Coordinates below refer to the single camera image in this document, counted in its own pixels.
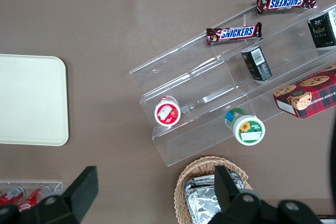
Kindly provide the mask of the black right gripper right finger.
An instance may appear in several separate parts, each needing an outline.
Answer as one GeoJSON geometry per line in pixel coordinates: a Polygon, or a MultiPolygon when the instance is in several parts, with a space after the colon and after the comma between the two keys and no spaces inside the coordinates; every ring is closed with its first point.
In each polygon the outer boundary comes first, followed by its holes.
{"type": "Polygon", "coordinates": [[[221,212],[210,223],[259,223],[261,200],[248,189],[239,190],[224,166],[216,166],[215,195],[221,212]]]}

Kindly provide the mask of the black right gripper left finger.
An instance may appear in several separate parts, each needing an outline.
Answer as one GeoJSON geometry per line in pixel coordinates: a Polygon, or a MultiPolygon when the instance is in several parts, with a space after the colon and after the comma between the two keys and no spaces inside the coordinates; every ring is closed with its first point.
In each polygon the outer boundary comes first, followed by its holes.
{"type": "Polygon", "coordinates": [[[52,194],[22,212],[19,223],[81,223],[98,191],[97,167],[88,166],[62,194],[52,194]]]}

